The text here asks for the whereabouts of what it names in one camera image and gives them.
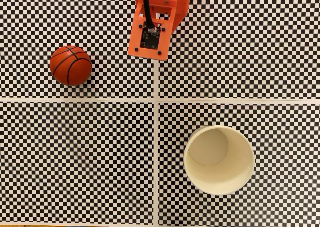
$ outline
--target checkerboard pattern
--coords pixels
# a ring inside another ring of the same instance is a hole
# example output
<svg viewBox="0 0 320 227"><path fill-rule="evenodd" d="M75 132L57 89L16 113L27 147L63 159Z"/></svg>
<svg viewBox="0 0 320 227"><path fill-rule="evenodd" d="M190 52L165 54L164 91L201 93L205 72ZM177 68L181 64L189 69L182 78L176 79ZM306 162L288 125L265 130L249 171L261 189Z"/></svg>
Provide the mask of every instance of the checkerboard pattern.
<svg viewBox="0 0 320 227"><path fill-rule="evenodd" d="M320 98L320 0L190 0L161 98Z"/></svg>
<svg viewBox="0 0 320 227"><path fill-rule="evenodd" d="M153 107L0 103L0 223L152 224Z"/></svg>
<svg viewBox="0 0 320 227"><path fill-rule="evenodd" d="M161 104L159 224L219 227L318 227L320 106ZM235 194L196 189L184 149L202 126L241 131L253 145L252 179Z"/></svg>
<svg viewBox="0 0 320 227"><path fill-rule="evenodd" d="M127 55L134 12L135 0L0 0L0 97L152 97L152 61ZM67 45L92 60L78 87L50 73L51 55Z"/></svg>

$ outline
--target black cable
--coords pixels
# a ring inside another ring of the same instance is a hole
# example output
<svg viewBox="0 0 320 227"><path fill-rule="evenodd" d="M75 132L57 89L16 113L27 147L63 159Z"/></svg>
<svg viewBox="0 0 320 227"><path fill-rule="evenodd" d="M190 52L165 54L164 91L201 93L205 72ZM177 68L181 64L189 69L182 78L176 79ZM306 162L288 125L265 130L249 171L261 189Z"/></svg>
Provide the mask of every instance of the black cable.
<svg viewBox="0 0 320 227"><path fill-rule="evenodd" d="M155 28L155 24L153 23L152 18L151 18L149 0L143 0L143 5L144 5L144 15L145 15L146 27L148 29L153 29L153 28Z"/></svg>

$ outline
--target white paper cup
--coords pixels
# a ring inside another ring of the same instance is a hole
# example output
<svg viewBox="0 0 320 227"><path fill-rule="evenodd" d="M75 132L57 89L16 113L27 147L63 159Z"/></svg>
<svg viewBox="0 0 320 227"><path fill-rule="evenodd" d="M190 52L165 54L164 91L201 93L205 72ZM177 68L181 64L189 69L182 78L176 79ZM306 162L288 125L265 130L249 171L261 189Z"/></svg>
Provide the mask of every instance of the white paper cup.
<svg viewBox="0 0 320 227"><path fill-rule="evenodd" d="M184 151L184 168L201 191L224 196L240 190L255 169L255 154L247 138L233 128L198 128Z"/></svg>

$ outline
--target orange 3d-printed mount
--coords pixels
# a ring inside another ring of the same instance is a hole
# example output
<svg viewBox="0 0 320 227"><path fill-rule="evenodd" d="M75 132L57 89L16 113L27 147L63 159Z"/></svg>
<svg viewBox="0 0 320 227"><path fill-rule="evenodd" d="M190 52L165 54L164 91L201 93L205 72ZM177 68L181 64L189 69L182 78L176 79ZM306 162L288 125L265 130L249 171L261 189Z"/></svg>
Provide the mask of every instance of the orange 3d-printed mount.
<svg viewBox="0 0 320 227"><path fill-rule="evenodd" d="M187 16L190 0L149 0L154 29L146 27L143 0L135 0L135 14L132 21L130 56L166 61L171 36ZM157 14L170 15L168 20L157 19Z"/></svg>

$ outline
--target basketball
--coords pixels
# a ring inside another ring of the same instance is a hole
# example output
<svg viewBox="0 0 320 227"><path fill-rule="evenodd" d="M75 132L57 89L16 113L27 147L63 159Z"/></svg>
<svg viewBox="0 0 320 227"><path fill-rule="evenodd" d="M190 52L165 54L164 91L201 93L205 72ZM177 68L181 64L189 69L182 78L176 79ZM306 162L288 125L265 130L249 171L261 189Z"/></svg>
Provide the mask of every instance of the basketball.
<svg viewBox="0 0 320 227"><path fill-rule="evenodd" d="M86 82L92 72L89 55L76 46L64 46L53 53L50 60L51 74L66 86L79 86Z"/></svg>

